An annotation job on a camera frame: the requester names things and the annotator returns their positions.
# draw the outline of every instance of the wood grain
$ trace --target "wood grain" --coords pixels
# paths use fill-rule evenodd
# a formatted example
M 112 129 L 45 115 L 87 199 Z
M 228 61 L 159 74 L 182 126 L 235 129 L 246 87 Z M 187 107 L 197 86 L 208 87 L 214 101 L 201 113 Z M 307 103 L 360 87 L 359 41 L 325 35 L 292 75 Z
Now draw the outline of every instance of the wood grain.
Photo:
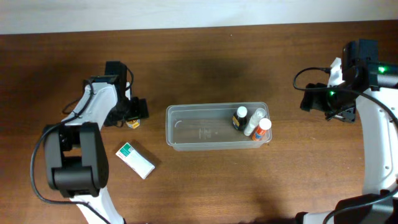
M 125 30 L 0 36 L 0 217 L 3 223 L 84 223 L 75 206 L 42 203 L 29 183 L 32 148 L 42 128 L 63 118 L 81 81 L 119 59 L 135 74 L 134 94 L 150 118 L 138 129 L 103 128 L 108 189 L 128 223 L 238 223 L 331 210 L 361 194 L 360 120 L 326 122 L 299 109 L 292 77 L 327 67 L 345 43 L 377 39 L 380 59 L 398 62 L 398 21 Z M 300 85 L 325 82 L 309 73 Z M 165 142 L 169 105 L 263 101 L 273 139 L 259 149 L 177 152 Z M 138 142 L 161 163 L 142 180 L 114 153 Z M 40 191 L 61 199 L 45 181 Z

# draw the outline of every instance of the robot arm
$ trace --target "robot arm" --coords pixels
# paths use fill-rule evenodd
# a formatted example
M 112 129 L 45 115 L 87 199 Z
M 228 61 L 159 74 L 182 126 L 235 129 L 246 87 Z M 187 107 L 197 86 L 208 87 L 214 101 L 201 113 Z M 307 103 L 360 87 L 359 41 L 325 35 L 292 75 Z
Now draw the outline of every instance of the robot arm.
M 378 62 L 377 42 L 359 40 L 350 42 L 343 49 L 343 59 L 337 58 L 330 70 L 327 85 L 308 84 L 309 88 L 344 88 L 365 93 L 389 108 L 398 116 L 398 66 Z M 355 111 L 361 115 L 364 138 L 365 178 L 362 196 L 342 200 L 336 210 L 363 205 L 380 198 L 387 192 L 396 192 L 398 178 L 398 132 L 396 121 L 387 111 L 371 100 L 347 91 L 306 91 L 300 105 L 309 111 L 325 112 L 326 119 L 338 119 L 352 123 Z M 397 197 L 389 197 L 378 203 L 350 209 L 329 219 L 333 223 L 394 223 L 397 221 Z M 298 223 L 323 223 L 329 212 L 299 213 Z
M 131 84 L 126 86 L 127 70 L 121 62 L 107 62 L 105 75 L 90 78 L 91 86 L 84 86 L 81 100 L 63 121 L 84 111 L 49 133 L 44 141 L 50 188 L 72 202 L 88 203 L 110 223 L 125 221 L 117 213 L 106 187 L 109 165 L 100 130 L 103 125 L 148 117 L 145 99 L 131 98 Z M 81 150 L 81 156 L 65 155 L 76 148 Z M 88 223 L 104 223 L 88 207 L 78 207 Z

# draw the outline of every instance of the transparent plastic bin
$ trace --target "transparent plastic bin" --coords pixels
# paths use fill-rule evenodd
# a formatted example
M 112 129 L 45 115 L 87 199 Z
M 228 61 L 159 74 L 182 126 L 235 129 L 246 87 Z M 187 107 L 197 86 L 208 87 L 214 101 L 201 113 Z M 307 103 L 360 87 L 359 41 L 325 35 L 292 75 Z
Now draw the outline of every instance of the transparent plastic bin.
M 166 141 L 177 151 L 220 149 L 250 149 L 271 141 L 272 130 L 260 141 L 253 141 L 232 125 L 232 116 L 240 106 L 248 109 L 248 122 L 257 108 L 263 108 L 269 117 L 268 106 L 254 103 L 210 103 L 200 105 L 173 105 L 166 110 Z

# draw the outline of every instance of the black bracket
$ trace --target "black bracket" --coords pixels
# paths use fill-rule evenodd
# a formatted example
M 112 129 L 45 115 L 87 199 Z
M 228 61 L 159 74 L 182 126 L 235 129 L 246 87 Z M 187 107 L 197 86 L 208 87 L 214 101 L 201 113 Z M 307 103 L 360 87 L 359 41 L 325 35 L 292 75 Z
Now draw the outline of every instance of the black bracket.
M 118 102 L 116 103 L 116 106 L 111 109 L 105 119 L 104 126 L 106 127 L 115 126 L 118 121 L 144 119 L 149 117 L 146 99 L 139 99 L 136 96 L 133 97 L 133 95 L 131 95 L 130 100 L 126 97 L 127 71 L 127 66 L 120 61 L 106 62 L 105 76 L 103 77 L 119 77 L 119 81 L 116 83 Z
M 325 115 L 326 115 L 325 119 L 330 120 L 332 118 L 335 118 L 342 122 L 353 123 L 353 122 L 355 122 L 355 111 L 356 111 L 356 107 L 353 106 L 353 107 L 350 107 L 345 110 L 343 109 L 338 113 L 332 113 L 332 114 L 325 113 Z
M 75 147 L 81 156 L 64 155 Z M 108 159 L 97 123 L 60 127 L 47 136 L 44 154 L 49 186 L 64 197 L 97 197 L 108 182 Z
M 353 205 L 361 205 L 370 202 L 380 195 L 367 194 L 359 197 L 344 199 L 338 202 L 336 210 L 340 210 Z M 397 201 L 387 198 L 381 202 L 365 207 L 348 210 L 337 214 L 334 219 L 336 224 L 376 224 L 376 223 L 397 223 L 396 214 Z

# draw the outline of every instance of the bottle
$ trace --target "bottle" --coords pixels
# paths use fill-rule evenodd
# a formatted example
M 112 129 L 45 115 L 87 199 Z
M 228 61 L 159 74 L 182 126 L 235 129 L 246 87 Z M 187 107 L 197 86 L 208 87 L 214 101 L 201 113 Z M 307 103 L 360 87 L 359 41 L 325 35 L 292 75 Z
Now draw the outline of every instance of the bottle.
M 262 108 L 258 108 L 256 112 L 251 116 L 250 121 L 244 129 L 244 135 L 250 136 L 254 129 L 259 125 L 260 120 L 266 116 L 266 111 Z
M 251 139 L 253 139 L 253 141 L 260 141 L 262 137 L 266 134 L 268 129 L 270 128 L 271 128 L 271 121 L 267 118 L 262 118 L 260 120 L 259 126 L 257 127 Z
M 248 115 L 248 109 L 246 109 L 244 106 L 240 106 L 234 113 L 234 116 L 232 117 L 232 124 L 237 130 L 242 131 L 244 129 L 246 123 L 248 122 L 246 115 Z

